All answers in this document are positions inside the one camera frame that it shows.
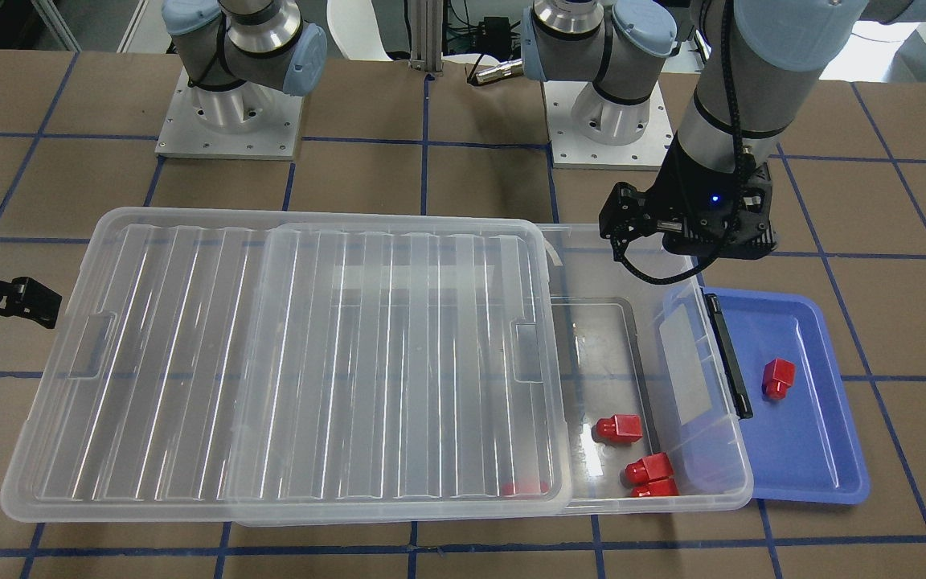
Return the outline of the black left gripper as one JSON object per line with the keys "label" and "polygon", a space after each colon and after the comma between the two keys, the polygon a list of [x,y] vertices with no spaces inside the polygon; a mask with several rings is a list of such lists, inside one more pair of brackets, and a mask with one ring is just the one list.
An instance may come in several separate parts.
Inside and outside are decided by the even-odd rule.
{"label": "black left gripper", "polygon": [[614,184],[602,207],[601,238],[620,243],[661,233],[667,252],[706,259],[758,260],[779,244],[769,210],[772,176],[767,162],[743,154],[746,178],[716,171],[695,161],[675,140],[653,186],[640,191],[631,183]]}

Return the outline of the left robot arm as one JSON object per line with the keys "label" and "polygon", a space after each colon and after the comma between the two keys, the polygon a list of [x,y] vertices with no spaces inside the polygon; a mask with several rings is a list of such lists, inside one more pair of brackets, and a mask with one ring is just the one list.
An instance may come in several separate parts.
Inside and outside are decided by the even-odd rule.
{"label": "left robot arm", "polygon": [[[926,22],[926,1],[691,1],[711,51],[647,191],[615,184],[599,214],[613,259],[662,235],[706,265],[778,245],[768,157],[856,23]],[[678,43],[657,1],[535,1],[521,19],[524,74],[588,82],[596,103],[643,109]]]}

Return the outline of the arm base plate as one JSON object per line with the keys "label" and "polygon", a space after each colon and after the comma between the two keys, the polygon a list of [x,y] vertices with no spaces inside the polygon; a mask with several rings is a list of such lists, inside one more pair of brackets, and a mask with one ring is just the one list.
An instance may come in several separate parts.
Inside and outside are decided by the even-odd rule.
{"label": "arm base plate", "polygon": [[181,70],[155,146],[164,158],[293,161],[305,98],[246,82],[226,92],[191,87]]}
{"label": "arm base plate", "polygon": [[548,81],[543,96],[556,167],[661,168],[674,130],[659,84],[647,101],[636,105],[606,101],[588,82]]}

